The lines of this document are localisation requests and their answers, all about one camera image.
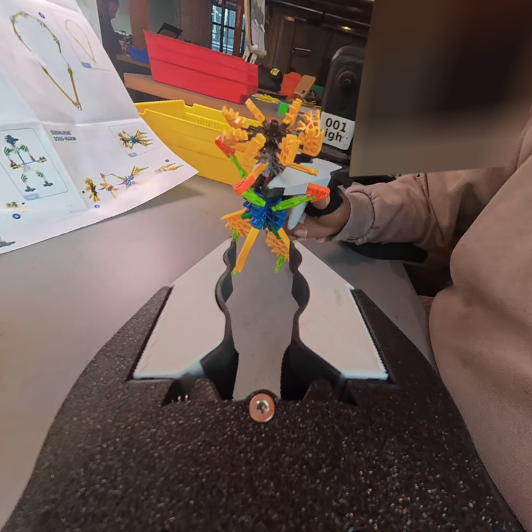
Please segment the person's right forearm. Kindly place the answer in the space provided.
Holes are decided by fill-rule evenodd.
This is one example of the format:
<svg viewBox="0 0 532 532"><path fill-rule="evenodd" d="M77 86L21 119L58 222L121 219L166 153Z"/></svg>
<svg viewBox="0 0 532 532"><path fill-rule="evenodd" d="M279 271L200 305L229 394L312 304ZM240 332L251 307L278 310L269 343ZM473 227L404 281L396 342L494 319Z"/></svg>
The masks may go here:
<svg viewBox="0 0 532 532"><path fill-rule="evenodd" d="M452 249L471 224L483 170L406 175L389 183L351 185L344 192L349 217L335 241L412 243Z"/></svg>

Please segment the grey desk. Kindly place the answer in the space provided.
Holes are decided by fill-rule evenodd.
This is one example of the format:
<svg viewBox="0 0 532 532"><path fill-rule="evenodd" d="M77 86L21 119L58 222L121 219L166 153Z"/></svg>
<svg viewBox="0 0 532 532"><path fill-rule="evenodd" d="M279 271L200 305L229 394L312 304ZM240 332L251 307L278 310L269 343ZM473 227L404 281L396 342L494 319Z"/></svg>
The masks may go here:
<svg viewBox="0 0 532 532"><path fill-rule="evenodd" d="M58 409L90 360L163 286L229 236L242 208L228 185L194 176L115 218L1 254L1 528ZM239 365L234 397L280 393L298 305L288 266L257 239L228 302ZM338 242L303 243L362 289L434 365L428 318L403 264Z"/></svg>

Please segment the person's brown hoodie torso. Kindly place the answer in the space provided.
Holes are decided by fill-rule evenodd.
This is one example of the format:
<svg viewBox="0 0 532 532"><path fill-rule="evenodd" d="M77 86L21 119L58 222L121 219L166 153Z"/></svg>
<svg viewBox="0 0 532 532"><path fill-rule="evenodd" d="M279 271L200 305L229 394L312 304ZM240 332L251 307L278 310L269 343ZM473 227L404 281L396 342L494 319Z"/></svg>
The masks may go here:
<svg viewBox="0 0 532 532"><path fill-rule="evenodd" d="M498 490L531 531L531 123L515 169L451 256L434 299L439 373Z"/></svg>

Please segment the colourful toy construction model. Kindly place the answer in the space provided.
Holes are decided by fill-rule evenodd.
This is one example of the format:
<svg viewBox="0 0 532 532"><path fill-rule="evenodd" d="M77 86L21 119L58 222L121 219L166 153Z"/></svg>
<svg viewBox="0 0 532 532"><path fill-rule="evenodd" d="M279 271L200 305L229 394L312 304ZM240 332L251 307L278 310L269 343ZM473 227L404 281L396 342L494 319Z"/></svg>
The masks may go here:
<svg viewBox="0 0 532 532"><path fill-rule="evenodd" d="M267 245L277 257L276 272L289 260L289 209L301 203L315 202L329 196L328 187L309 183L302 196L263 196L263 186L283 172L293 168L317 176L318 171L297 161L310 162L322 149L324 133L320 112L310 110L296 124L302 101L295 99L282 121L267 120L251 99L246 107L258 124L252 124L233 109L222 109L230 129L216 138L216 146L236 166L240 179L233 184L234 192L244 199L243 209L222 217L231 229L232 238L244 243L233 274L240 273L261 231Z"/></svg>

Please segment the yellow storage bin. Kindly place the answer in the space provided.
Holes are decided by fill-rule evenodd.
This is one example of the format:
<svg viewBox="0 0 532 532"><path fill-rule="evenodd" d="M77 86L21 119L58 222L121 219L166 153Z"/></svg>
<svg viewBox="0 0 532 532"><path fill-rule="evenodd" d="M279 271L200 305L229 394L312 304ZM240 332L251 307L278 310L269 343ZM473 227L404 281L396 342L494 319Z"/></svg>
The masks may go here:
<svg viewBox="0 0 532 532"><path fill-rule="evenodd" d="M239 180L236 166L215 143L229 130L220 110L183 100L136 103L136 108L157 137L200 176L229 185Z"/></svg>

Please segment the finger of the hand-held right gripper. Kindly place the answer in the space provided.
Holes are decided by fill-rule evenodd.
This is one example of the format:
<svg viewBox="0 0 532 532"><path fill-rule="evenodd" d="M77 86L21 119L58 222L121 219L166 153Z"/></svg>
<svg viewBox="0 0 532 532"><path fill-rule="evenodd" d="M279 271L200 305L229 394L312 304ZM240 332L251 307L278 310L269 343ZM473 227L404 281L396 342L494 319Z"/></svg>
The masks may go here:
<svg viewBox="0 0 532 532"><path fill-rule="evenodd" d="M328 187L331 174L342 166L327 160L303 162L302 166L318 171L317 176L293 168L285 168L281 174L263 186L263 196L304 195L309 183Z"/></svg>

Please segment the orange plastic block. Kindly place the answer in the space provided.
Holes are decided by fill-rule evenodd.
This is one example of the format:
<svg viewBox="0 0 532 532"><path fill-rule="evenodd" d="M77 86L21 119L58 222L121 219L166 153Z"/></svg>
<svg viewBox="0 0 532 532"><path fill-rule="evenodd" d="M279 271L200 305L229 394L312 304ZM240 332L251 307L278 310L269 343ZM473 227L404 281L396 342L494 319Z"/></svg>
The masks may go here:
<svg viewBox="0 0 532 532"><path fill-rule="evenodd" d="M302 76L297 72L289 72L283 75L282 85L280 88L280 95L289 99L294 99L295 90L301 81Z"/></svg>

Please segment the person's right hand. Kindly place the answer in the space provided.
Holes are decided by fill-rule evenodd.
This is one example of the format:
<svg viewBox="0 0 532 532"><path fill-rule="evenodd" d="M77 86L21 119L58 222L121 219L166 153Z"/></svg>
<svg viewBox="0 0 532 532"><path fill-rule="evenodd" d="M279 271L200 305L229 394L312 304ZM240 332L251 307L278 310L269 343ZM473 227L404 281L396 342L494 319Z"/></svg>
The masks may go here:
<svg viewBox="0 0 532 532"><path fill-rule="evenodd" d="M351 205L341 188L335 187L328 197L310 202L303 222L287 230L291 241L314 239L326 242L339 234L347 224Z"/></svg>

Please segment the printed instruction sheet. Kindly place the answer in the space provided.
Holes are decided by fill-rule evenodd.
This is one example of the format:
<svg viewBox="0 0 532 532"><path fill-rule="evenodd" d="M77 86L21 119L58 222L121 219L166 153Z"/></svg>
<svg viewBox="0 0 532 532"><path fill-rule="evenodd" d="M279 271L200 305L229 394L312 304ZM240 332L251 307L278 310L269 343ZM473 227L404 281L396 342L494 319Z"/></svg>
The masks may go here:
<svg viewBox="0 0 532 532"><path fill-rule="evenodd" d="M196 174L140 116L76 1L1 1L1 254Z"/></svg>

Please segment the red storage bin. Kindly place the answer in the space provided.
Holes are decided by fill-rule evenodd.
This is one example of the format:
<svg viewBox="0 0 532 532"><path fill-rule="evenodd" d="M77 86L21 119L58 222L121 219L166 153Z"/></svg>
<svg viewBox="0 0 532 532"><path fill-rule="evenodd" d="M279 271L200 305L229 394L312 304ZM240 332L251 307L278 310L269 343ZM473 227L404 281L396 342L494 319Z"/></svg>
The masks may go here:
<svg viewBox="0 0 532 532"><path fill-rule="evenodd" d="M258 66L240 57L144 31L159 83L243 104L258 92Z"/></svg>

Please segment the dark framed window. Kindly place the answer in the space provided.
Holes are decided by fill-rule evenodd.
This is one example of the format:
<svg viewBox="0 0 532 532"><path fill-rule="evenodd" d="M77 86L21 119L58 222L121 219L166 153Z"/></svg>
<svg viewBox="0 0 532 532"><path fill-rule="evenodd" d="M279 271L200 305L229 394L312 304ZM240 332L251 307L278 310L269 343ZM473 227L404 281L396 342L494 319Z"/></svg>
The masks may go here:
<svg viewBox="0 0 532 532"><path fill-rule="evenodd" d="M243 1L212 1L211 49L242 57L245 47Z"/></svg>

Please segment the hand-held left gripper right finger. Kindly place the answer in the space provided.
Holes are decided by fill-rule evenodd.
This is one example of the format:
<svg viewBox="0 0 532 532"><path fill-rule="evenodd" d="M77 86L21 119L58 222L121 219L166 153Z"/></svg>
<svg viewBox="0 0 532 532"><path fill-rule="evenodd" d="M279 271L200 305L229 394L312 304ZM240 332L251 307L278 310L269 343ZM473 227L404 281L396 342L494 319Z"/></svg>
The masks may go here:
<svg viewBox="0 0 532 532"><path fill-rule="evenodd" d="M347 382L387 382L354 287L299 242L290 245L289 268L298 308L283 356L281 397L302 399L317 381L327 382L340 395Z"/></svg>

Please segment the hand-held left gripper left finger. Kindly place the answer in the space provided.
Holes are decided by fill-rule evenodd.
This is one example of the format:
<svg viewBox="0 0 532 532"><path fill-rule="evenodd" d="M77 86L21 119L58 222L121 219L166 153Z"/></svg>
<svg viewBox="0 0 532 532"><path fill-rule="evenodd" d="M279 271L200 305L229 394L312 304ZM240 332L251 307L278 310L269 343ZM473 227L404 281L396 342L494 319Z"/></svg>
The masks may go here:
<svg viewBox="0 0 532 532"><path fill-rule="evenodd" d="M223 400L234 398L239 355L227 302L233 291L236 241L222 244L172 285L133 369L135 380L169 380L191 393L208 379Z"/></svg>

